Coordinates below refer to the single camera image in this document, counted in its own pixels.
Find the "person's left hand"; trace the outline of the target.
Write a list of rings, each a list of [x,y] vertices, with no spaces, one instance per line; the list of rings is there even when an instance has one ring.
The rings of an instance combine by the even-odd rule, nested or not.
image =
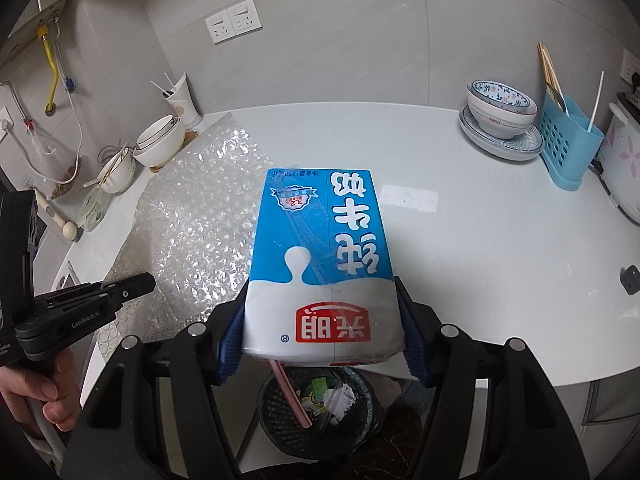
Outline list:
[[[41,437],[42,433],[28,399],[42,403],[44,418],[58,430],[72,431],[81,411],[72,349],[67,348],[56,356],[50,378],[15,366],[2,367],[1,394],[16,422],[31,436]]]

